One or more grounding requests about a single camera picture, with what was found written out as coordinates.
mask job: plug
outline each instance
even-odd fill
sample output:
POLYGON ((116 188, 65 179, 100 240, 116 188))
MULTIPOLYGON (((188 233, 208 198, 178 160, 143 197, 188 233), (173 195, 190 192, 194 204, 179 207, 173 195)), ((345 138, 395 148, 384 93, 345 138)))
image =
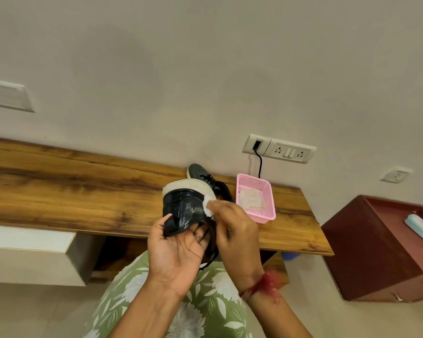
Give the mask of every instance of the plug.
POLYGON ((259 149, 260 145, 262 144, 261 141, 255 141, 254 147, 252 147, 253 151, 257 152, 257 149, 259 149))

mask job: electrical outlet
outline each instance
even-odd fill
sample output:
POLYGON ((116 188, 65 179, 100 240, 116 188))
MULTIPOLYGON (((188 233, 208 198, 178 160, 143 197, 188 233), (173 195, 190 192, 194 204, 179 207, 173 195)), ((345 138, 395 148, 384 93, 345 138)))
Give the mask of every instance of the electrical outlet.
POLYGON ((246 139, 246 142, 244 143, 242 152, 255 155, 253 147, 254 147, 255 142, 257 142, 257 141, 261 142, 261 144, 257 148, 257 153, 259 153, 260 155, 265 154, 266 149, 268 148, 269 144, 271 143, 271 139, 268 139, 264 136, 257 135, 257 134, 250 134, 248 136, 248 138, 246 139))
POLYGON ((310 161, 316 149, 313 146, 272 139, 263 156, 306 164, 310 161))
POLYGON ((395 166, 384 173, 379 180, 398 184, 404 181, 412 172, 413 170, 407 169, 406 167, 395 166))

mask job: sneaker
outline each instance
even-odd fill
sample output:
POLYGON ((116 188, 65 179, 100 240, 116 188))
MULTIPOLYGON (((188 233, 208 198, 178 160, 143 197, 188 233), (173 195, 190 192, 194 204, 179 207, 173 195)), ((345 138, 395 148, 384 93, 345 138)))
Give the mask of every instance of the sneaker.
POLYGON ((186 176, 188 179, 198 179, 206 182, 216 196, 220 196, 223 200, 233 202, 234 199, 232 197, 229 188, 225 183, 222 181, 217 181, 212 175, 207 172, 205 168, 203 168, 199 164, 191 164, 188 169, 186 170, 186 176))
POLYGON ((202 180, 182 179, 167 184, 162 195, 163 216, 172 214, 164 223, 164 236, 178 235, 195 223, 206 225, 210 233, 210 243, 205 255, 210 257, 211 263, 219 253, 216 246, 216 222, 205 215, 203 201, 204 196, 216 200, 212 188, 202 180))

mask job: pink plastic basket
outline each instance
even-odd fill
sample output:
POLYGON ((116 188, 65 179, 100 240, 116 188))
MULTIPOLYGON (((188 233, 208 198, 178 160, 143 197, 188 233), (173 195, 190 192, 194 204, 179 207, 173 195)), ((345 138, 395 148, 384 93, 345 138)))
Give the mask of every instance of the pink plastic basket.
POLYGON ((236 203, 239 205, 239 191, 242 189, 255 188, 258 190, 260 197, 265 201, 265 210, 245 210, 250 219, 254 222, 265 224, 269 220, 276 218, 276 210, 274 209, 274 199, 272 197, 271 184, 263 179, 252 177, 247 174, 237 175, 237 194, 236 203))

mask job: hand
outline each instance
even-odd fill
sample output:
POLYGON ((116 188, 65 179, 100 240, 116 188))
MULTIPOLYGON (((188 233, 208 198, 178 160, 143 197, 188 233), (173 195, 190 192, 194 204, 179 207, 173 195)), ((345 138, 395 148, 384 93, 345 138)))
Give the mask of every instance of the hand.
POLYGON ((252 287, 264 273, 260 260, 259 227, 235 203, 207 204, 216 221, 216 244, 226 271, 239 292, 252 287))
POLYGON ((154 223, 147 240, 149 282, 158 282, 182 299, 191 287, 210 241, 206 226, 192 225, 177 236, 163 236, 165 221, 171 214, 154 223))

